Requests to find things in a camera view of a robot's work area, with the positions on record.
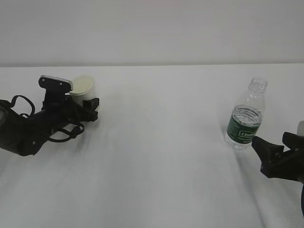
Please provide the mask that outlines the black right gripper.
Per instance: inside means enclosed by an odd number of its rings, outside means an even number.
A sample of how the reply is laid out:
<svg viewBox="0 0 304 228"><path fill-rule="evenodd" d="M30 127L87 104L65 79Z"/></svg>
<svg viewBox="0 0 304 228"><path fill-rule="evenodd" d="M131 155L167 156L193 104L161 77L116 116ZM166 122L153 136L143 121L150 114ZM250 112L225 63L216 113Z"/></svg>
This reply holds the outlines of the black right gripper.
<svg viewBox="0 0 304 228"><path fill-rule="evenodd" d="M269 179L277 178L289 181L304 181L304 137L284 132L284 146L276 145L254 136L251 146L261 160L260 171Z"/></svg>

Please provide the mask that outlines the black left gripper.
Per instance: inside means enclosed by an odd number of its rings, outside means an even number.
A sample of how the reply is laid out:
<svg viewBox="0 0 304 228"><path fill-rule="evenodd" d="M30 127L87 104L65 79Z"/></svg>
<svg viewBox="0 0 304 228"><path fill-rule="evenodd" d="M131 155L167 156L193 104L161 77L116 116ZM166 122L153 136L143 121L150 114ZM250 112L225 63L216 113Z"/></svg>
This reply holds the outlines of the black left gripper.
<svg viewBox="0 0 304 228"><path fill-rule="evenodd" d="M33 104L30 105L30 130L34 133L82 133L83 121L98 119L99 98L83 100L80 108L71 99L61 103L44 102L39 112Z"/></svg>

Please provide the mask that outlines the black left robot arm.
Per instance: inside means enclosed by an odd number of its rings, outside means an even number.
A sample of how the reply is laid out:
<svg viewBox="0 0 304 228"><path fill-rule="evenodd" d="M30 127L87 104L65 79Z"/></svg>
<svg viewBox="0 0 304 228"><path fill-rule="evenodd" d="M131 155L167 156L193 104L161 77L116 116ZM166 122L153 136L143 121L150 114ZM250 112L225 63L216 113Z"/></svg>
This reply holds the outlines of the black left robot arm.
<svg viewBox="0 0 304 228"><path fill-rule="evenodd" d="M35 155L46 142L65 143L85 130L85 122L98 119L99 98L77 104L69 96L60 102L43 102L40 112L18 114L17 96L0 102L0 147L20 156Z"/></svg>

